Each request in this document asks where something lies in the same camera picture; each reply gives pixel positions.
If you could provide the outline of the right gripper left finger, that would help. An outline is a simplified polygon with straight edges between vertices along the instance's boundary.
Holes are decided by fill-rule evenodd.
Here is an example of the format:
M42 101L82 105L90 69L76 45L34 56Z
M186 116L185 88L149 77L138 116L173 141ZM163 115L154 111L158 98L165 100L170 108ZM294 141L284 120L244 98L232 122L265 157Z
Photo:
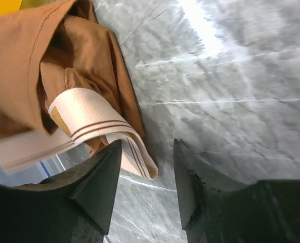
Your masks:
M38 184L0 185L0 242L102 242L116 195L121 141Z

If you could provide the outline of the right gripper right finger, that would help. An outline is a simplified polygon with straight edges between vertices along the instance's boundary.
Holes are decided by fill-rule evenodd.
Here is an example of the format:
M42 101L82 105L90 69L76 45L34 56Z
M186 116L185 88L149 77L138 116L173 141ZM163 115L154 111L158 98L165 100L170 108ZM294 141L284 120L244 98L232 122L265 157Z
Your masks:
M300 180L244 184L173 147L182 229L188 242L300 242Z

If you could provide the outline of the brown underwear beige waistband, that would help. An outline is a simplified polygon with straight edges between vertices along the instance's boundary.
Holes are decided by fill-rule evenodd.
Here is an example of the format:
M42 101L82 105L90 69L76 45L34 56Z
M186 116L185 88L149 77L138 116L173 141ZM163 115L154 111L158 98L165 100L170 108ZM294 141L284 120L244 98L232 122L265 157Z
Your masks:
M143 142L118 42L91 1L58 1L0 17L0 165L7 173L86 144L121 141L121 168L158 168Z

